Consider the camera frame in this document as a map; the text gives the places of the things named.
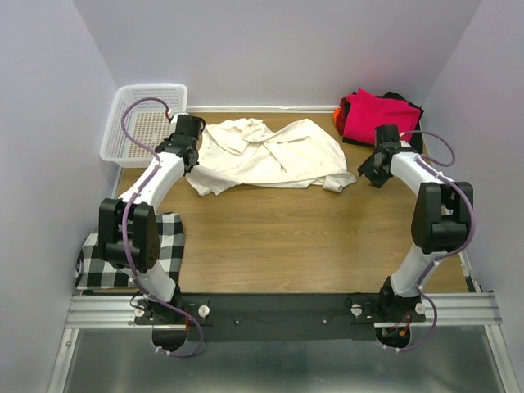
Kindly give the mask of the white t shirt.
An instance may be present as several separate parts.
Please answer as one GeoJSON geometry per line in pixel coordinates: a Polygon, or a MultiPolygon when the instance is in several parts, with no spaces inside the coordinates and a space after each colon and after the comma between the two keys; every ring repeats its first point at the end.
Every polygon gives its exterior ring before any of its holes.
{"type": "Polygon", "coordinates": [[[340,144],[309,119],[277,132],[263,120],[242,118],[209,124],[201,136],[199,165],[186,175],[204,196],[237,185],[342,192],[356,182],[340,144]]]}

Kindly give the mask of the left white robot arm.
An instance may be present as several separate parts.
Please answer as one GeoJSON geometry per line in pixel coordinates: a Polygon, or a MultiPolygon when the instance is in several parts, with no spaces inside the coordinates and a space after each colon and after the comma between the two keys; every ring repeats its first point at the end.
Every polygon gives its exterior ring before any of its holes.
{"type": "Polygon", "coordinates": [[[125,269],[145,296],[153,318],[171,324],[192,317],[181,308],[179,285],[161,266],[156,210],[172,186],[198,165],[197,142],[206,122],[193,115],[176,115],[173,132],[153,151],[153,160],[135,184],[118,198],[99,206],[100,258],[125,269]]]}

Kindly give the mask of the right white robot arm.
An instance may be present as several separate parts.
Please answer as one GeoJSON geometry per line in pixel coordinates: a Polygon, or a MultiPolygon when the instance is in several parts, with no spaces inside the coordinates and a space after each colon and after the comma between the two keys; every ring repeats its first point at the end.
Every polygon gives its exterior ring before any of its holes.
{"type": "Polygon", "coordinates": [[[352,298],[355,319],[414,322],[424,319],[422,290],[441,262],[468,247],[476,229],[473,187],[433,168],[435,160],[418,153],[394,125],[376,129],[375,149],[358,168],[372,186],[401,180],[417,197],[411,223],[412,246],[380,291],[352,298]]]}

